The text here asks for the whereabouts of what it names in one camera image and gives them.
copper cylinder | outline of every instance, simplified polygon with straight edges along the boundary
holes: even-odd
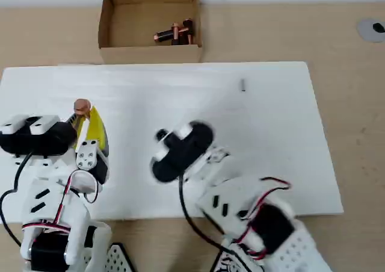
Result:
[[[73,110],[78,116],[90,118],[91,102],[88,99],[77,99],[73,104]]]
[[[174,32],[174,39],[178,39],[179,38],[179,24],[177,22],[174,22],[172,29]]]

metal pin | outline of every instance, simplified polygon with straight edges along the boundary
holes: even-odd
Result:
[[[246,91],[246,80],[244,78],[241,79],[241,82],[239,83],[241,91]]]

perforated plate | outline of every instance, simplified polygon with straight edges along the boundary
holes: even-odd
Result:
[[[113,243],[107,254],[106,272],[135,272],[122,243]]]

black wire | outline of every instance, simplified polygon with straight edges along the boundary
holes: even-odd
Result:
[[[20,175],[22,173],[22,170],[23,168],[25,167],[25,164],[26,162],[28,162],[28,160],[32,157],[32,154],[33,152],[30,152],[29,154],[27,154],[27,156],[24,158],[24,160],[22,161],[22,163],[20,164],[19,168],[17,169],[17,172],[14,176],[14,181],[13,181],[13,189],[12,190],[8,190],[6,191],[3,195],[1,195],[0,197],[0,218],[1,218],[1,221],[2,221],[2,224],[4,225],[4,228],[5,230],[8,232],[9,236],[11,236],[11,238],[13,239],[13,241],[19,246],[21,247],[22,243],[19,241],[19,239],[16,238],[16,236],[14,235],[14,233],[11,231],[11,229],[8,227],[8,224],[7,224],[7,221],[5,220],[5,217],[4,217],[4,214],[2,212],[2,203],[5,199],[5,197],[7,197],[9,194],[13,194],[13,193],[16,193],[17,192],[17,189],[19,187],[19,178],[20,178]]]
[[[219,249],[221,252],[225,252],[227,254],[235,256],[238,261],[242,264],[242,266],[246,269],[247,272],[251,272],[250,268],[246,265],[246,263],[242,260],[240,255],[237,254],[237,252],[230,250],[226,247],[223,247],[221,244],[215,242],[213,239],[209,238],[207,235],[205,235],[193,222],[191,217],[188,214],[188,211],[186,209],[186,204],[185,204],[185,198],[183,196],[183,175],[179,176],[179,200],[180,200],[180,205],[182,206],[183,214],[186,218],[187,223],[191,226],[191,228],[194,230],[198,236],[200,236],[203,240],[205,240],[207,243],[210,245],[214,246],[215,248]]]

red wire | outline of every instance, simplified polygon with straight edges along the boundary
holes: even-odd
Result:
[[[262,178],[260,179],[261,181],[268,181],[268,180],[274,180],[276,182],[279,182],[279,183],[282,183],[282,184],[285,184],[287,185],[287,187],[277,187],[277,188],[274,188],[274,189],[271,189],[269,191],[267,191],[265,194],[263,194],[263,196],[261,198],[259,198],[256,206],[253,208],[252,213],[254,213],[254,211],[259,207],[259,205],[266,199],[267,196],[269,196],[271,193],[277,191],[277,190],[288,190],[291,188],[291,184],[289,182],[286,182],[284,180],[281,180],[281,179],[278,179],[278,178],[274,178],[274,177],[265,177],[265,178]]]
[[[258,200],[256,206],[253,208],[251,214],[254,213],[254,211],[255,211],[257,208],[260,208],[260,204],[262,204],[263,201],[266,199],[266,197],[269,196],[271,193],[273,193],[273,192],[275,192],[275,191],[277,191],[277,190],[288,190],[288,189],[291,188],[291,184],[290,184],[289,182],[286,182],[286,181],[281,180],[281,179],[278,179],[278,178],[274,178],[274,177],[265,177],[265,178],[261,178],[260,180],[261,180],[261,181],[273,180],[273,181],[276,181],[276,182],[285,184],[287,187],[277,187],[277,188],[273,188],[273,189],[267,191],[265,194],[262,195],[261,198],[259,198],[259,200]],[[246,237],[246,235],[248,234],[248,231],[249,231],[250,228],[251,228],[250,223],[251,223],[251,222],[248,222],[247,228],[246,228],[245,232],[243,232],[243,234],[242,234],[237,240],[235,240],[235,242],[236,242],[237,244],[241,243],[241,242],[243,241],[243,239]],[[254,259],[254,260],[262,260],[264,257],[266,257],[266,254],[267,254],[267,250],[264,249],[264,250],[262,250],[262,251],[260,252],[260,255],[259,255],[256,259]]]
[[[56,216],[54,218],[54,224],[57,224],[58,220],[59,220],[59,216],[60,216],[60,213],[61,213],[61,210],[63,209],[63,201],[64,201],[64,197],[66,196],[66,194],[68,193],[68,191],[70,190],[70,184],[71,184],[71,179],[72,179],[72,175],[73,173],[75,172],[73,171],[71,173],[71,175],[68,177],[68,180],[67,180],[67,183],[66,183],[66,187],[64,188],[64,192],[63,192],[63,196],[61,198],[61,202],[59,204],[59,207],[58,207],[58,211],[56,212]]]
[[[71,231],[70,228],[62,226],[62,225],[57,225],[57,224],[51,224],[51,223],[28,223],[22,226],[22,229],[28,228],[28,227],[34,227],[34,226],[39,226],[39,227],[46,227],[46,228],[53,228],[53,229],[62,229],[68,231],[68,233]]]

